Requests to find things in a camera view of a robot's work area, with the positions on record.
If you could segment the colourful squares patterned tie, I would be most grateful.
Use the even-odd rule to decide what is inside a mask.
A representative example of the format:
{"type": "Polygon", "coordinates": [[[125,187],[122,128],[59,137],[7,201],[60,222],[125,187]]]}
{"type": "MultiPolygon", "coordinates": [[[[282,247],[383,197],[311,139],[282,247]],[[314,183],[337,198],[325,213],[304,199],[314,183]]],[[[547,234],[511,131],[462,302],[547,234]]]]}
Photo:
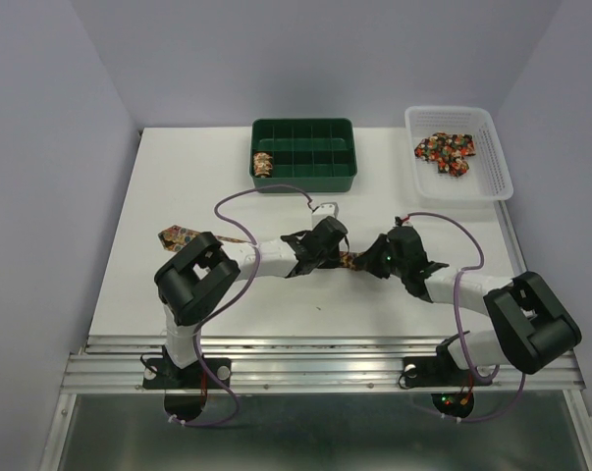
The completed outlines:
{"type": "MultiPolygon", "coordinates": [[[[169,251],[178,252],[186,245],[188,245],[195,237],[199,235],[199,231],[178,225],[171,226],[158,234],[158,238],[162,246],[169,251]]],[[[326,261],[319,265],[319,269],[348,269],[359,272],[368,269],[368,259],[364,258],[364,252],[352,252],[347,250],[340,250],[337,248],[333,255],[326,259],[326,261]]]]}

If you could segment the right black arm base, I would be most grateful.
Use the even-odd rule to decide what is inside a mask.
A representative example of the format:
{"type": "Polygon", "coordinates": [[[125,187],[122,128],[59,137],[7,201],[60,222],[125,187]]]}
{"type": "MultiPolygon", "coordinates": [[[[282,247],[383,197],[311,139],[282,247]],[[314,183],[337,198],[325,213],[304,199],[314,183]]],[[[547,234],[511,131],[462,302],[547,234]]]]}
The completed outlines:
{"type": "Polygon", "coordinates": [[[437,356],[409,356],[404,358],[399,386],[405,390],[461,387],[468,375],[468,371],[459,369],[453,360],[437,356]]]}

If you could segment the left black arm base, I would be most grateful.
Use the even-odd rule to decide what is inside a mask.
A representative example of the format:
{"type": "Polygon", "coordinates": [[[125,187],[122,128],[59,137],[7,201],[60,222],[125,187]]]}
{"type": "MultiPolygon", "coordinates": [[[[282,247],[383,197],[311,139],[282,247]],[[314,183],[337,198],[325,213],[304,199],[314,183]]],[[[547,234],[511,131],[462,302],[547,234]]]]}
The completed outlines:
{"type": "Polygon", "coordinates": [[[168,358],[151,357],[144,359],[146,364],[142,387],[146,390],[219,390],[220,386],[211,379],[198,362],[180,369],[168,358]]]}

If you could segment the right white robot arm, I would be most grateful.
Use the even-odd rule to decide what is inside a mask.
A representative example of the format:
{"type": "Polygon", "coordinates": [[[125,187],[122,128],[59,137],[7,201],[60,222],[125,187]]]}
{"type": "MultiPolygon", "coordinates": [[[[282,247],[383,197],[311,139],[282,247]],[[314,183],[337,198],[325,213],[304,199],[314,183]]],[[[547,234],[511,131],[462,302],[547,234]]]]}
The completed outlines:
{"type": "Polygon", "coordinates": [[[379,235],[353,264],[379,279],[399,278],[418,299],[452,305],[457,325],[461,309],[489,318],[490,330],[458,328],[437,346],[433,371],[445,383],[479,366],[509,364],[532,375],[581,343],[579,326],[539,274],[495,277],[432,261],[411,226],[379,235]]]}

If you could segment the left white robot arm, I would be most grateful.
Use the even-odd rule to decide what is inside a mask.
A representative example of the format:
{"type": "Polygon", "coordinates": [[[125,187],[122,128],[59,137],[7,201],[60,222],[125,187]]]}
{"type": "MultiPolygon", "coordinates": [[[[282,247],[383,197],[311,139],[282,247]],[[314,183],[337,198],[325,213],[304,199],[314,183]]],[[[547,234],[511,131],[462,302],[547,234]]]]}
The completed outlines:
{"type": "Polygon", "coordinates": [[[254,244],[210,232],[172,226],[158,237],[174,253],[154,276],[166,313],[166,375],[177,386],[192,385],[200,364],[197,326],[217,308],[231,286],[257,277],[288,279],[341,264],[339,245],[348,229],[335,217],[310,230],[254,244]]]}

